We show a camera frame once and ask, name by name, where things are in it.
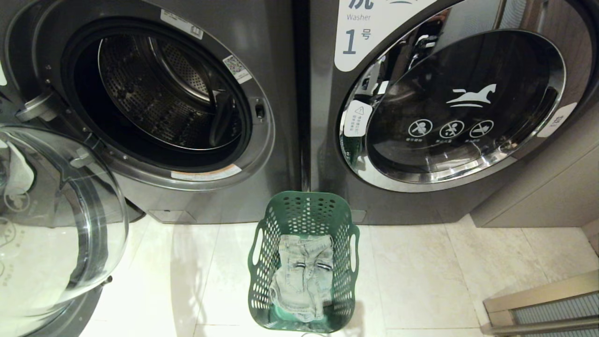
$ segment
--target qr code sticker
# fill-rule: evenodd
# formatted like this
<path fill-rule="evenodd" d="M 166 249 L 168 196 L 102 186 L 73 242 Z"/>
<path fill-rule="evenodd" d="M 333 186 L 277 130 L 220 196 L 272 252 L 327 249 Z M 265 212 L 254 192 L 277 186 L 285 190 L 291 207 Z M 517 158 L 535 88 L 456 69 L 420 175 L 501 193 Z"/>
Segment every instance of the qr code sticker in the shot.
<path fill-rule="evenodd" d="M 223 63 L 229 69 L 239 84 L 244 83 L 252 78 L 249 71 L 241 64 L 241 62 L 233 55 L 228 56 L 223 60 Z"/>

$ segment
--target green laundry basket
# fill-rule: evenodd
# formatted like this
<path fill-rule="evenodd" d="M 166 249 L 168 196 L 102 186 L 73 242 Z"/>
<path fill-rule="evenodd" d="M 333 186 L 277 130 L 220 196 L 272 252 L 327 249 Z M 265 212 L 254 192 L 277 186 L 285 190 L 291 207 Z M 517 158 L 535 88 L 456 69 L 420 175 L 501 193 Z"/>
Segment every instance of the green laundry basket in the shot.
<path fill-rule="evenodd" d="M 254 250 L 262 231 L 258 262 L 253 263 Z M 281 266 L 279 240 L 283 234 L 327 235 L 333 242 L 332 305 L 324 307 L 325 318 L 304 323 L 280 314 L 270 301 L 268 289 L 274 272 Z M 355 236 L 355 252 L 350 239 Z M 352 318 L 356 305 L 355 285 L 358 277 L 358 241 L 360 232 L 352 223 L 349 205 L 330 193 L 287 191 L 275 195 L 268 203 L 264 219 L 256 228 L 254 243 L 247 258 L 252 276 L 247 297 L 250 313 L 263 327 L 302 332 L 335 332 Z M 355 270 L 351 255 L 355 254 Z"/>

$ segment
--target plastic basket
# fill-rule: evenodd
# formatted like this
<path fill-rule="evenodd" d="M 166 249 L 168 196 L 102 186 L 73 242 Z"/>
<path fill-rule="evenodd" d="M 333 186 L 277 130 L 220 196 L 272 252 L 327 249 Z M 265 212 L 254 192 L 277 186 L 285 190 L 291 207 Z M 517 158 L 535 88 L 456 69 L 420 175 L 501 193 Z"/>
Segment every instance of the plastic basket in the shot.
<path fill-rule="evenodd" d="M 254 249 L 262 231 L 258 262 L 253 263 Z M 268 297 L 274 272 L 280 267 L 279 240 L 282 234 L 330 234 L 333 242 L 332 305 L 325 307 L 325 319 L 308 323 L 288 320 L 277 313 Z M 350 239 L 355 235 L 355 270 L 352 270 Z M 258 223 L 247 258 L 251 281 L 247 297 L 250 313 L 263 327 L 302 332 L 335 332 L 352 318 L 355 308 L 355 285 L 358 277 L 358 242 L 360 232 L 352 223 L 349 205 L 330 193 L 287 191 L 275 195 L 268 203 L 264 219 Z"/>

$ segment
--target basket handle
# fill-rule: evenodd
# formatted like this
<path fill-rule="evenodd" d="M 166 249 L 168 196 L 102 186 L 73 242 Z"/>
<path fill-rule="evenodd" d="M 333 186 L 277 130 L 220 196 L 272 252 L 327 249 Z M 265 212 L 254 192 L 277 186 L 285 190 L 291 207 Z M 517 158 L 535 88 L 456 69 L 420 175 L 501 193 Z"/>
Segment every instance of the basket handle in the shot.
<path fill-rule="evenodd" d="M 356 278 L 358 277 L 358 270 L 360 269 L 360 255 L 358 254 L 358 247 L 359 247 L 359 241 L 360 241 L 360 229 L 358 228 L 358 226 L 353 225 L 349 228 L 349 230 L 347 231 L 349 233 L 349 238 L 352 238 L 352 235 L 356 236 L 356 245 L 355 245 L 355 253 L 356 254 L 356 270 L 351 271 L 351 266 L 350 266 L 350 272 L 352 273 L 352 288 L 355 289 L 354 285 L 356 282 Z"/>
<path fill-rule="evenodd" d="M 260 233 L 260 229 L 262 230 L 262 242 L 264 242 L 264 238 L 266 236 L 266 223 L 264 220 L 260 220 L 258 225 L 256 226 L 256 233 L 254 233 L 254 242 L 252 243 L 252 248 L 250 249 L 250 255 L 247 256 L 247 268 L 250 270 L 250 273 L 254 269 L 254 249 L 256 249 L 256 243 L 258 241 L 258 233 Z"/>

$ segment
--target basket holes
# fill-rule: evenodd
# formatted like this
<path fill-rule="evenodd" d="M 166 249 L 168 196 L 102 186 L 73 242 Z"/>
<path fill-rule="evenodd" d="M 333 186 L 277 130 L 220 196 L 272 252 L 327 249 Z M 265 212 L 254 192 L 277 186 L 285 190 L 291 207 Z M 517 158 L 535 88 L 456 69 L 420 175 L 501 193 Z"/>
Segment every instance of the basket holes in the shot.
<path fill-rule="evenodd" d="M 254 254 L 252 254 L 252 263 L 255 265 L 258 264 L 258 259 L 260 258 L 260 250 L 262 247 L 262 239 L 264 238 L 264 233 L 260 228 L 258 230 L 258 235 L 256 238 L 256 245 L 254 246 Z"/>

